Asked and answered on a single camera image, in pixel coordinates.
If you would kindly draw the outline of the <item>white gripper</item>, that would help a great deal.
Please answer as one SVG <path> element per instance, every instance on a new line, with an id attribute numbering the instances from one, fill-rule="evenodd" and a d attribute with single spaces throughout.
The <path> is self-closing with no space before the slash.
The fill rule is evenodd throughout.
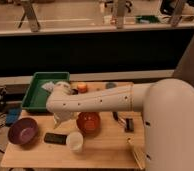
<path id="1" fill-rule="evenodd" d="M 57 128 L 60 126 L 60 124 L 62 122 L 66 122 L 70 119 L 74 119 L 75 113 L 74 112 L 61 112 L 58 114 L 54 114 L 53 118 L 54 118 L 54 122 L 55 122 L 54 128 Z"/>

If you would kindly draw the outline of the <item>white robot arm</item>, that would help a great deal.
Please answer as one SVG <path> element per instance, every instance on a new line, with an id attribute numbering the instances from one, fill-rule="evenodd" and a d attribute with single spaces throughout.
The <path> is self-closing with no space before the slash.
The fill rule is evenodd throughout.
<path id="1" fill-rule="evenodd" d="M 143 113 L 146 171 L 194 171 L 194 87 L 179 79 L 71 95 L 59 83 L 46 108 L 63 121 L 74 112 Z"/>

